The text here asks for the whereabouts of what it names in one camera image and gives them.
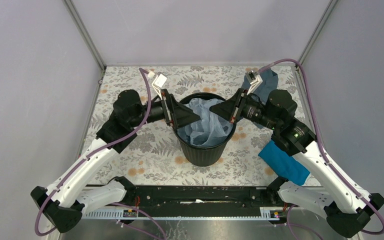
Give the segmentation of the light blue plastic trash bag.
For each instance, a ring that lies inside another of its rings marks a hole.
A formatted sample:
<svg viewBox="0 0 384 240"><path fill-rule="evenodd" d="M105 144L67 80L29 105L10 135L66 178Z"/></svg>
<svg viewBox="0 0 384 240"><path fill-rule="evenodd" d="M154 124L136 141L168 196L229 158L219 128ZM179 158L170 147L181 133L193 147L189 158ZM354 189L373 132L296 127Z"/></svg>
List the light blue plastic trash bag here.
<svg viewBox="0 0 384 240"><path fill-rule="evenodd" d="M186 143L195 147L213 147L223 143L232 132L233 124L210 111L222 103L221 99L193 98L185 106L193 110L200 120L179 128L176 133Z"/></svg>

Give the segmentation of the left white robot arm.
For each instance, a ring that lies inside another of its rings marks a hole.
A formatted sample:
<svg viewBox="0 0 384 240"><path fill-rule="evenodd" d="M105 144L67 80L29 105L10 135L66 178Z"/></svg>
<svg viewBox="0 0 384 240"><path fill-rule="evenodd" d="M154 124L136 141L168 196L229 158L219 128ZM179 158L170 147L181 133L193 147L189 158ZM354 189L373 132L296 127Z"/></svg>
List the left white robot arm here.
<svg viewBox="0 0 384 240"><path fill-rule="evenodd" d="M135 186L125 177L116 177L89 193L83 189L109 160L136 138L140 127L159 120L165 120L176 130L200 120L200 116L177 102L166 89L162 90L161 100L151 100L145 105L135 90L122 91L113 103L109 119L84 154L56 181L31 191L39 208L38 215L45 216L60 233L66 233L84 215L101 207L119 202L124 206L132 204Z"/></svg>

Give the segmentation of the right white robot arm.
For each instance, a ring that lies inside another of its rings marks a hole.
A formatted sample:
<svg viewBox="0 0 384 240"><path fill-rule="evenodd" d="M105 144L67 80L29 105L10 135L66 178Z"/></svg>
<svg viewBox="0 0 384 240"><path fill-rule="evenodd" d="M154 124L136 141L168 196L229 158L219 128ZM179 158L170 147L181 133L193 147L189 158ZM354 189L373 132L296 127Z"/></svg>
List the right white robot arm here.
<svg viewBox="0 0 384 240"><path fill-rule="evenodd" d="M302 164L325 189L325 193L319 193L289 179L276 179L266 193L271 205L286 202L302 207L326 219L339 235L351 238L378 214L384 197L362 188L328 156L315 133L295 117L297 106L286 90L271 91L262 103L240 88L230 99L211 106L210 111L231 123L246 119L272 130L274 144Z"/></svg>

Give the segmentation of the black plastic trash bin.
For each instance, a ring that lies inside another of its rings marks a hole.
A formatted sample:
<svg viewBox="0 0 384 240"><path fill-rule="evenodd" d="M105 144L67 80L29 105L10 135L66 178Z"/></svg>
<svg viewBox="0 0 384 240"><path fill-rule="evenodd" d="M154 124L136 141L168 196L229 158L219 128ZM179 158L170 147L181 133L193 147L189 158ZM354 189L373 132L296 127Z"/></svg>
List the black plastic trash bin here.
<svg viewBox="0 0 384 240"><path fill-rule="evenodd" d="M180 103L185 105L190 102L191 99L193 98L200 98L204 100L210 100L210 99L220 99L223 102L226 100L225 98L214 94L214 93L208 93L208 92L198 92L198 93L193 93L185 98L183 98ZM186 157L186 159L192 163L195 166L198 167L207 167L210 165L215 164L218 159L221 157L222 153L225 150L225 147L227 143L231 140L233 137L235 131L236 131L237 125L233 123L233 129L231 133L228 135L227 139L222 142L221 144L211 146L211 147L198 147L198 146L193 146L184 140L182 140L179 135L177 134L177 130L174 130L175 136L178 138L179 143L180 143L180 148Z"/></svg>

